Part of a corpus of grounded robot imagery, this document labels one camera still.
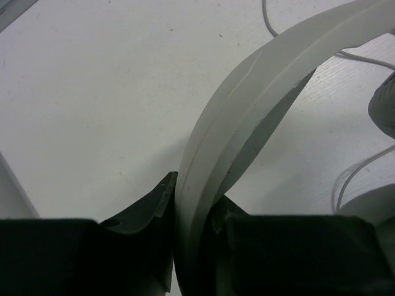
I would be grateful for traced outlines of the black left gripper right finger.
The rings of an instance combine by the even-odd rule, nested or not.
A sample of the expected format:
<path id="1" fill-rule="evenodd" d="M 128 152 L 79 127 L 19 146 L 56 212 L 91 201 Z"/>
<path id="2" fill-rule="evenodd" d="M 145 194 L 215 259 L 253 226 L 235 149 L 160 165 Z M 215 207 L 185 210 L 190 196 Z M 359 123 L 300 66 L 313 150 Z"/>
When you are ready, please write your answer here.
<path id="1" fill-rule="evenodd" d="M 249 215 L 227 197 L 199 248 L 204 295 L 393 295 L 373 225 L 354 216 Z"/>

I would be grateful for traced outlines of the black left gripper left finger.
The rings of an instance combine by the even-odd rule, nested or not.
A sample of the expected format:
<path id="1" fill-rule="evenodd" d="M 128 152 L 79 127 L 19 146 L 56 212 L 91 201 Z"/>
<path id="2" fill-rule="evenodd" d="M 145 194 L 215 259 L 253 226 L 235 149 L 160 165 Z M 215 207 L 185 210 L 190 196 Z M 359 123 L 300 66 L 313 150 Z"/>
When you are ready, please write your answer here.
<path id="1" fill-rule="evenodd" d="M 170 292 L 176 180 L 176 172 L 168 173 L 151 192 L 101 223 L 2 220 L 1 294 Z"/>

